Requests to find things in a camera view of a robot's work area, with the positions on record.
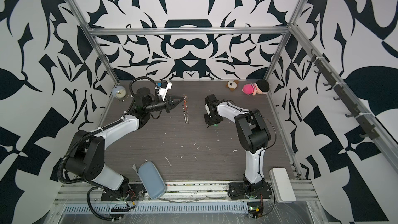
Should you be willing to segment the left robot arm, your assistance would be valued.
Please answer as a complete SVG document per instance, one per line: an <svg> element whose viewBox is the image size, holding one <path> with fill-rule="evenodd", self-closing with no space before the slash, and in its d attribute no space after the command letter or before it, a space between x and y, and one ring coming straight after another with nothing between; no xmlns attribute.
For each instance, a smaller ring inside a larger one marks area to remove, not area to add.
<svg viewBox="0 0 398 224"><path fill-rule="evenodd" d="M125 194L130 189L129 180L105 164L106 149L144 127L154 112L169 112L183 101L182 96L168 95L161 88L157 88L154 94L148 88L138 89L120 119L95 131L78 131L74 135L59 164L58 180L63 184L88 182L97 188Z"/></svg>

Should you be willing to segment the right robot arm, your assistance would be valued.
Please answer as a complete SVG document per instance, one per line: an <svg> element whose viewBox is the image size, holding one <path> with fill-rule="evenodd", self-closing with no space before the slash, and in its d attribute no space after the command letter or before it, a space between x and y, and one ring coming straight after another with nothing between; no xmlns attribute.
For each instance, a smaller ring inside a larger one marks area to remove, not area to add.
<svg viewBox="0 0 398 224"><path fill-rule="evenodd" d="M235 106L230 101L222 101L211 94L205 98L205 122L216 125L227 119L232 121L242 148L246 152L244 181L251 187L259 185L264 179L263 154L271 134L258 109L247 110Z"/></svg>

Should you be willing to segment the red handled keyring tool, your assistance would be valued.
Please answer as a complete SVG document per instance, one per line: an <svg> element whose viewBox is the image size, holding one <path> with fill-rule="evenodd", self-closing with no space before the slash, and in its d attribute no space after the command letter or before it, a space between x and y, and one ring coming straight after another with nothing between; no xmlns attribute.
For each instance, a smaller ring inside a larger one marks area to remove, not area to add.
<svg viewBox="0 0 398 224"><path fill-rule="evenodd" d="M184 95L183 96L183 114L184 114L185 124L189 124L187 99L188 99L188 97L186 95Z"/></svg>

